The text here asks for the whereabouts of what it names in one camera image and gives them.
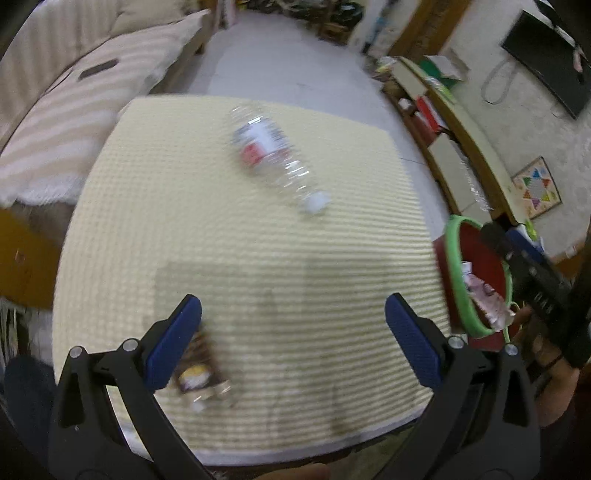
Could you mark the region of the person's right hand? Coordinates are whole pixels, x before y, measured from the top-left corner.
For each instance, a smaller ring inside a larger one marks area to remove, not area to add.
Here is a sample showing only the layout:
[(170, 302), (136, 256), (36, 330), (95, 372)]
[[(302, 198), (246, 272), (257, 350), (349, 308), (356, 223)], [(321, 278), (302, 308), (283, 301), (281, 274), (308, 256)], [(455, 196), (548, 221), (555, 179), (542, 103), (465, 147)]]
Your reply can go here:
[(563, 358), (560, 349), (545, 338), (539, 323), (539, 318), (529, 305), (520, 309), (514, 317), (514, 324), (520, 327), (514, 343), (525, 355), (526, 363), (541, 366), (546, 376), (546, 386), (535, 400), (539, 425), (546, 428), (567, 411), (581, 370), (573, 368)]

